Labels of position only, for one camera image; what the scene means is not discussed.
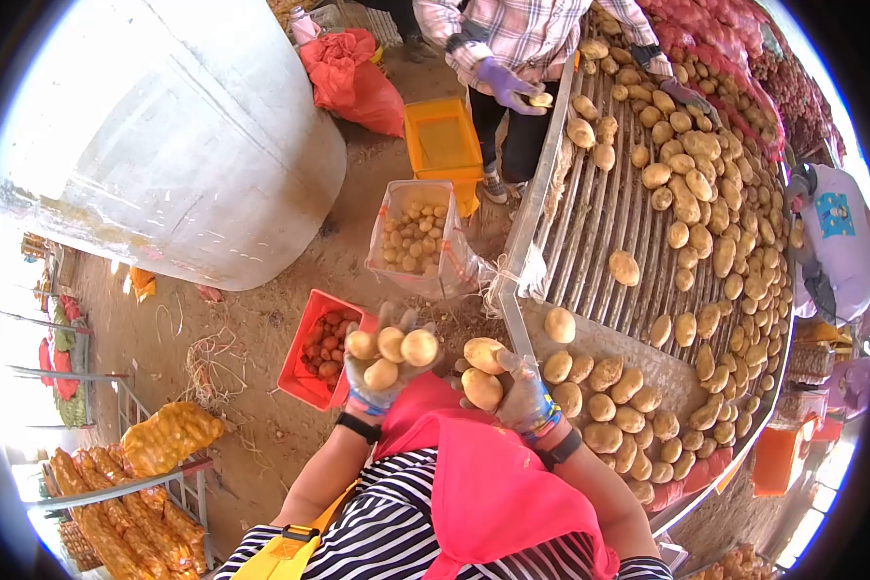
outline glove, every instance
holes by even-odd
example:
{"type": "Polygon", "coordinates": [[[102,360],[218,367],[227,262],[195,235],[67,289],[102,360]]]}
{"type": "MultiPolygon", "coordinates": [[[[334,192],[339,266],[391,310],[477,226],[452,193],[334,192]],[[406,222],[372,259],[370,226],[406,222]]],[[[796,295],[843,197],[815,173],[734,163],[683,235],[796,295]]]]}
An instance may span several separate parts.
{"type": "MultiPolygon", "coordinates": [[[[396,307],[393,303],[383,303],[383,306],[380,308],[377,330],[375,332],[382,331],[386,327],[397,326],[405,334],[409,334],[411,331],[420,328],[416,324],[418,318],[417,310],[412,308],[406,310],[398,325],[393,323],[393,320],[395,319],[395,311],[396,307]]],[[[434,322],[429,322],[429,324],[421,328],[431,332],[432,334],[435,333],[434,322]]],[[[348,334],[357,330],[358,324],[352,322],[348,325],[348,331],[345,333],[345,338],[347,339],[348,334]]],[[[395,401],[396,397],[399,396],[403,389],[409,385],[409,382],[422,373],[429,372],[429,370],[431,370],[435,365],[438,365],[441,362],[442,356],[443,353],[441,352],[441,346],[439,346],[438,354],[435,355],[435,360],[433,360],[430,365],[412,366],[406,362],[400,363],[400,374],[397,376],[396,382],[390,387],[380,391],[373,391],[372,389],[367,388],[367,385],[364,384],[364,372],[369,366],[373,365],[376,360],[361,360],[360,358],[352,356],[350,353],[346,352],[345,373],[348,377],[348,404],[371,416],[384,416],[388,411],[390,411],[393,401],[395,401]]]]}
{"type": "Polygon", "coordinates": [[[479,62],[477,80],[487,83],[493,91],[493,98],[504,107],[522,115],[544,115],[547,112],[544,107],[532,107],[520,97],[520,95],[538,97],[545,92],[545,86],[529,85],[515,76],[509,67],[501,65],[493,57],[487,57],[479,62]]]}
{"type": "Polygon", "coordinates": [[[713,107],[705,97],[696,91],[680,85],[680,82],[676,80],[675,76],[672,76],[661,83],[661,91],[667,93],[684,105],[692,105],[701,110],[702,114],[709,117],[709,120],[712,121],[713,130],[722,126],[722,120],[719,117],[719,112],[715,110],[715,107],[713,107]]]}
{"type": "MultiPolygon", "coordinates": [[[[496,362],[509,375],[498,376],[506,394],[493,414],[500,422],[522,435],[526,443],[534,445],[558,424],[560,406],[551,399],[538,374],[520,356],[504,348],[496,352],[496,362]]],[[[460,378],[452,378],[452,387],[463,390],[460,378]]],[[[461,406],[475,408],[467,399],[461,399],[461,406]]]]}

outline yellow strap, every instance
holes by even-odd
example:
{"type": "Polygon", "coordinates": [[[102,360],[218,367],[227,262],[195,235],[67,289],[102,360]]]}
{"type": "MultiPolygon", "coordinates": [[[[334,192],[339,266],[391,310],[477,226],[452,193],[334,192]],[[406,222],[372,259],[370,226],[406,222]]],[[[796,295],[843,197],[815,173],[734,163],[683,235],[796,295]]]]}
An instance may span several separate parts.
{"type": "MultiPolygon", "coordinates": [[[[323,534],[335,515],[338,506],[348,497],[361,480],[354,480],[342,495],[338,496],[321,516],[315,519],[310,527],[291,525],[291,531],[304,536],[315,528],[323,534]]],[[[232,580],[298,580],[306,570],[306,564],[313,557],[313,552],[322,544],[319,536],[309,542],[293,538],[277,536],[267,543],[267,546],[255,554],[232,577],[232,580]]]]}

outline red crate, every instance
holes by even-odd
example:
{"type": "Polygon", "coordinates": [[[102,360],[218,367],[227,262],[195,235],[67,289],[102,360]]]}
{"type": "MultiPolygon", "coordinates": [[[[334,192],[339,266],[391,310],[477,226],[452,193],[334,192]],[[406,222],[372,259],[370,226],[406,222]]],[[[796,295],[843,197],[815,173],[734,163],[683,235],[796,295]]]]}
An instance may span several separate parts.
{"type": "Polygon", "coordinates": [[[346,303],[331,294],[313,288],[310,291],[310,299],[306,303],[306,308],[303,309],[303,317],[300,319],[297,335],[293,337],[293,344],[287,353],[287,359],[284,361],[284,368],[280,371],[280,377],[277,379],[277,386],[281,391],[297,397],[303,403],[320,411],[326,411],[330,407],[341,406],[345,403],[345,399],[348,398],[348,378],[345,376],[345,371],[342,370],[338,377],[338,383],[335,385],[335,391],[329,392],[324,381],[306,372],[306,366],[300,360],[303,341],[306,340],[307,333],[313,328],[319,317],[329,312],[345,309],[361,314],[361,322],[358,323],[360,330],[368,332],[377,330],[377,317],[374,315],[368,314],[363,309],[346,303]]]}

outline wristwatch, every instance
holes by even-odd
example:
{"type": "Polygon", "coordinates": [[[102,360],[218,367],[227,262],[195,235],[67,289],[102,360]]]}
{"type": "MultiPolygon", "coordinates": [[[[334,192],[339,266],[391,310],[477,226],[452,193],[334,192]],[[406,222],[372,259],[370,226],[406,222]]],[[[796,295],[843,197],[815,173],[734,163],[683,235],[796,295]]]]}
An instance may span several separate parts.
{"type": "Polygon", "coordinates": [[[553,471],[554,466],[567,461],[567,458],[573,455],[573,452],[579,449],[582,443],[583,439],[580,438],[577,430],[571,429],[570,433],[557,446],[551,447],[547,451],[539,449],[535,453],[538,454],[538,458],[545,464],[545,468],[548,471],[553,471]]]}
{"type": "Polygon", "coordinates": [[[380,441],[380,425],[369,425],[358,417],[349,415],[345,411],[338,414],[338,419],[335,420],[335,424],[347,427],[361,435],[367,440],[367,444],[370,446],[380,441]]]}

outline black pants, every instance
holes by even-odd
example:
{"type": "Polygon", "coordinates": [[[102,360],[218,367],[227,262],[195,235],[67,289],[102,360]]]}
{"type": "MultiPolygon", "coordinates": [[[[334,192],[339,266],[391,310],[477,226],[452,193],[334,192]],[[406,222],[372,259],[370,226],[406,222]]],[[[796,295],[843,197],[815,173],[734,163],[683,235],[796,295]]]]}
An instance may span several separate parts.
{"type": "Polygon", "coordinates": [[[403,39],[403,42],[406,42],[410,37],[419,37],[422,35],[422,30],[419,29],[419,23],[416,22],[416,15],[413,13],[412,0],[357,1],[365,7],[390,12],[393,22],[396,23],[396,31],[400,33],[400,38],[403,39]]]}
{"type": "MultiPolygon", "coordinates": [[[[545,83],[545,91],[557,95],[557,81],[545,83]]],[[[496,129],[503,121],[507,108],[497,103],[492,96],[484,95],[476,89],[468,88],[467,92],[470,95],[470,113],[480,142],[483,167],[490,171],[496,163],[496,129]]],[[[553,111],[549,109],[547,114],[537,116],[522,115],[509,110],[509,129],[503,141],[503,181],[522,183],[535,175],[553,111]]]]}

